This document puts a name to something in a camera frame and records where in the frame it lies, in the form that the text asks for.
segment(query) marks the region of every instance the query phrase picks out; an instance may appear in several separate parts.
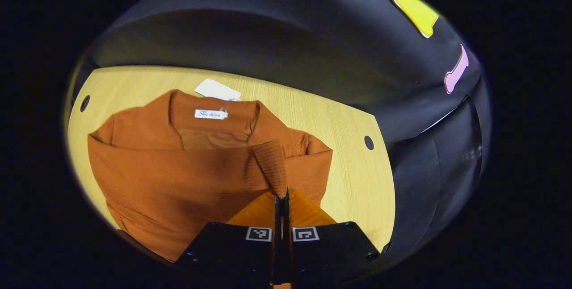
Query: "orange shirt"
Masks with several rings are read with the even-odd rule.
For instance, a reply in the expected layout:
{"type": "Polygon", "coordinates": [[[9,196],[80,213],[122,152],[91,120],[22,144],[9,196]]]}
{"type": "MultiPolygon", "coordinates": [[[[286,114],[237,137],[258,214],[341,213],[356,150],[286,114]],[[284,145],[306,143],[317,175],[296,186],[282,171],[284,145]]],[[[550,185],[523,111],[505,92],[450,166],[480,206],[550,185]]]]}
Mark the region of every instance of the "orange shirt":
{"type": "Polygon", "coordinates": [[[269,189],[284,197],[290,185],[319,205],[332,159],[259,101],[180,90],[113,114],[88,135],[88,152],[117,224],[171,262],[207,222],[227,222],[269,189]],[[221,108],[224,120],[194,117],[221,108]]]}

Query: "pink sticker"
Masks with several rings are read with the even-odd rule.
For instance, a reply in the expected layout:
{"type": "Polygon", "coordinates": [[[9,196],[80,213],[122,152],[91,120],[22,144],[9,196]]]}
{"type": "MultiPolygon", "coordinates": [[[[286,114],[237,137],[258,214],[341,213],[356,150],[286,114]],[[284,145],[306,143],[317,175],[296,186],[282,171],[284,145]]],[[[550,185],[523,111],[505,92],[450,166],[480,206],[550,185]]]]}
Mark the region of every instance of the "pink sticker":
{"type": "Polygon", "coordinates": [[[448,94],[453,92],[455,85],[459,82],[459,79],[461,79],[466,67],[468,67],[468,56],[463,45],[461,45],[461,57],[459,61],[457,61],[453,70],[445,74],[445,89],[447,89],[448,94]]]}

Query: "yellow sticker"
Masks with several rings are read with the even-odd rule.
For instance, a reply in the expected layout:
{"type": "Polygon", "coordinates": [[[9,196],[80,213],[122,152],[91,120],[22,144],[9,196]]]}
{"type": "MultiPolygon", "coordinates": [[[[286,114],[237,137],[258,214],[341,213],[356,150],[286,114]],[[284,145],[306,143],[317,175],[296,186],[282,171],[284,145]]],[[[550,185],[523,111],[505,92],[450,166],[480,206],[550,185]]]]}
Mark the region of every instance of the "yellow sticker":
{"type": "Polygon", "coordinates": [[[433,35],[433,25],[437,22],[439,14],[421,0],[393,0],[413,24],[421,32],[423,37],[433,35]]]}
{"type": "Polygon", "coordinates": [[[425,38],[433,35],[433,25],[439,14],[421,0],[393,0],[425,38]]]}

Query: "clothing label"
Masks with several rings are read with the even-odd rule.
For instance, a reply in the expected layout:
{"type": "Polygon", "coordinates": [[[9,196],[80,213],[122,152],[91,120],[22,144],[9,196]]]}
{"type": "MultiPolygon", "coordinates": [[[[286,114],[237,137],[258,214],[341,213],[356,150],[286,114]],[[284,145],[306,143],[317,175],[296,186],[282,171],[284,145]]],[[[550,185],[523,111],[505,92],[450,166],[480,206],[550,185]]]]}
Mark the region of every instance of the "clothing label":
{"type": "Polygon", "coordinates": [[[241,93],[231,89],[221,83],[217,83],[212,79],[205,79],[194,92],[202,94],[205,97],[214,97],[222,100],[241,101],[241,93]]]}
{"type": "Polygon", "coordinates": [[[221,112],[220,110],[204,110],[195,109],[194,118],[208,118],[208,119],[220,119],[223,120],[228,117],[227,112],[221,112]]]}

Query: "ribbed fabric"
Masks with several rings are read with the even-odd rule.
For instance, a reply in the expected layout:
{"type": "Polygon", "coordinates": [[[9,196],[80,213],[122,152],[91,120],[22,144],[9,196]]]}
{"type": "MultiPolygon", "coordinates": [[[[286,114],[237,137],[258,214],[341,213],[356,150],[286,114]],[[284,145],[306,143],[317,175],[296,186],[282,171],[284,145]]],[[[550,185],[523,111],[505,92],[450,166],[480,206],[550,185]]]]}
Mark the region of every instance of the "ribbed fabric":
{"type": "Polygon", "coordinates": [[[175,261],[210,221],[227,222],[266,191],[288,185],[316,205],[332,150],[287,128],[261,102],[227,102],[172,90],[113,114],[88,135],[94,177],[122,230],[175,261]],[[194,118],[225,108],[228,118],[194,118]]]}
{"type": "Polygon", "coordinates": [[[280,199],[284,199],[288,183],[286,181],[286,167],[284,166],[284,152],[280,147],[280,142],[273,140],[261,145],[256,145],[252,149],[274,193],[276,193],[280,199]]]}

